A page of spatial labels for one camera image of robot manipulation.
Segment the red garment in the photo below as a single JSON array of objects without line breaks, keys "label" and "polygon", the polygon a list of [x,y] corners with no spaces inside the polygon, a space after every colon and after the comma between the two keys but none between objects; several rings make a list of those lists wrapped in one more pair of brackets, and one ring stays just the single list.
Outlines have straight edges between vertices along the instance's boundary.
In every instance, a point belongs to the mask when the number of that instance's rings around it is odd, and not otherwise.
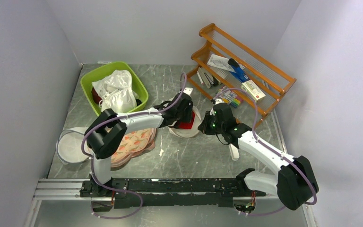
[{"label": "red garment", "polygon": [[195,113],[194,112],[191,112],[191,119],[189,122],[181,122],[181,121],[178,121],[174,128],[177,128],[177,129],[183,129],[183,130],[189,130],[192,128],[193,124],[194,124],[194,120],[195,120]]}]

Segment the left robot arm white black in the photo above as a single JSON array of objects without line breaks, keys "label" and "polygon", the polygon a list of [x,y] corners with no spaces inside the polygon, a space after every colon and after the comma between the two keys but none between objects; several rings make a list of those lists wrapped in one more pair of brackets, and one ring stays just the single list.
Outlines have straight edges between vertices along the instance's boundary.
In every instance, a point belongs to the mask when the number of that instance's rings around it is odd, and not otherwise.
[{"label": "left robot arm white black", "polygon": [[118,150],[126,134],[150,128],[175,126],[178,122],[191,122],[193,101],[191,91],[186,88],[172,100],[166,100],[145,111],[116,113],[112,109],[104,110],[86,130],[81,142],[91,149],[90,179],[84,181],[80,190],[81,197],[104,197],[110,192],[128,190],[115,188],[110,174],[110,158]]}]

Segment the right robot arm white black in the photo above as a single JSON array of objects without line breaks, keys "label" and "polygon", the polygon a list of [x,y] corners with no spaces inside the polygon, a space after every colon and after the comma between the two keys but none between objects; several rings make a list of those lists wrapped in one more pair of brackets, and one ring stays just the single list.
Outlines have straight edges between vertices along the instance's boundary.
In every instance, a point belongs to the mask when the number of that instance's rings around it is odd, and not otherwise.
[{"label": "right robot arm white black", "polygon": [[250,126],[236,120],[227,104],[218,103],[206,111],[198,130],[222,136],[226,145],[250,153],[271,170],[272,174],[256,170],[244,174],[236,183],[240,195],[247,196],[252,191],[276,195],[290,210],[309,204],[310,199],[316,201],[319,187],[309,159],[289,155],[261,139]]}]

